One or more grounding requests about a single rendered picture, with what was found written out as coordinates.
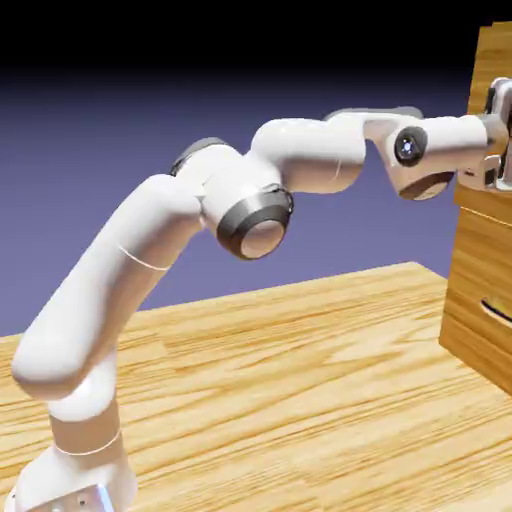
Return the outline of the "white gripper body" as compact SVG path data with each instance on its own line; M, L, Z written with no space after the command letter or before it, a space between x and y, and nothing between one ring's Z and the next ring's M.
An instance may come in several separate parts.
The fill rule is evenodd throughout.
M505 124L509 140L500 158L497 181L512 181L512 78L497 77L489 86L486 113L497 114Z

